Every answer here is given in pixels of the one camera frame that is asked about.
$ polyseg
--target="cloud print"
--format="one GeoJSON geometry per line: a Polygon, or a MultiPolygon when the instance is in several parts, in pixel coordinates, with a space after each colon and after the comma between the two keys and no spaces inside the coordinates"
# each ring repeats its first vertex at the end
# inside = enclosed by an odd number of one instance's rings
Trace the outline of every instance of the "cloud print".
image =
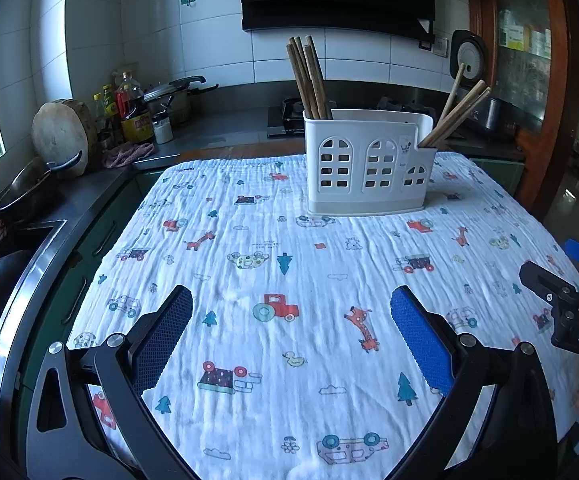
{"type": "Polygon", "coordinates": [[[321,388],[318,390],[321,395],[335,395],[335,394],[346,394],[347,389],[344,386],[334,386],[330,384],[326,388],[321,388]]]}
{"type": "Polygon", "coordinates": [[[208,447],[205,447],[205,449],[203,450],[203,453],[205,453],[207,456],[219,458],[220,460],[231,460],[232,459],[232,456],[229,453],[223,452],[218,448],[209,449],[208,447]]]}

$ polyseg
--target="screw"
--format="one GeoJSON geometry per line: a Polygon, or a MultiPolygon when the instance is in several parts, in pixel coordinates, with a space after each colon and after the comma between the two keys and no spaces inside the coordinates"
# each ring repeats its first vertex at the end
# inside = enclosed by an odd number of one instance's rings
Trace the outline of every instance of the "screw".
{"type": "Polygon", "coordinates": [[[476,346],[476,338],[471,334],[462,334],[458,340],[460,341],[461,345],[466,346],[467,348],[476,346]]]}
{"type": "Polygon", "coordinates": [[[60,341],[56,341],[55,343],[51,343],[49,345],[49,353],[50,354],[57,354],[63,349],[63,344],[60,341]]]}
{"type": "Polygon", "coordinates": [[[123,344],[125,336],[122,334],[112,334],[107,339],[107,346],[115,348],[123,344]]]}
{"type": "Polygon", "coordinates": [[[534,347],[530,343],[521,343],[521,352],[525,355],[532,355],[534,353],[534,347]]]}

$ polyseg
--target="cutting board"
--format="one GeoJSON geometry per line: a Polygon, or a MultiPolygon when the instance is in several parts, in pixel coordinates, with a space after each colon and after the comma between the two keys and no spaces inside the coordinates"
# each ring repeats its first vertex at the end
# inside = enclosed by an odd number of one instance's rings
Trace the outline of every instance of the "cutting board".
{"type": "Polygon", "coordinates": [[[97,149],[96,124],[87,106],[75,99],[45,103],[31,125],[34,149],[45,162],[62,164],[82,150],[82,159],[61,176],[82,175],[92,165],[97,149]]]}

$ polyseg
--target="white utensil holder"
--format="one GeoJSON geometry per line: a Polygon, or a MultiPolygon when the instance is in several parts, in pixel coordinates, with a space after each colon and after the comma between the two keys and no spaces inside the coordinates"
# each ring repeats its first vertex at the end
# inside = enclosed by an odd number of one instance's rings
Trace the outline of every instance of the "white utensil holder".
{"type": "Polygon", "coordinates": [[[305,117],[307,210],[312,215],[375,216],[420,211],[436,148],[418,148],[431,117],[389,110],[332,110],[305,117]]]}

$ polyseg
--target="floor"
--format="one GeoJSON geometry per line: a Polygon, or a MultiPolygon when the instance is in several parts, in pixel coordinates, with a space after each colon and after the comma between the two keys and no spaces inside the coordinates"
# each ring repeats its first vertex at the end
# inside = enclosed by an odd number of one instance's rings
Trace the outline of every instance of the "floor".
{"type": "MultiPolygon", "coordinates": [[[[579,179],[570,171],[565,173],[543,225],[561,246],[568,238],[579,241],[579,179]]],[[[579,271],[579,263],[573,264],[579,271]]]]}

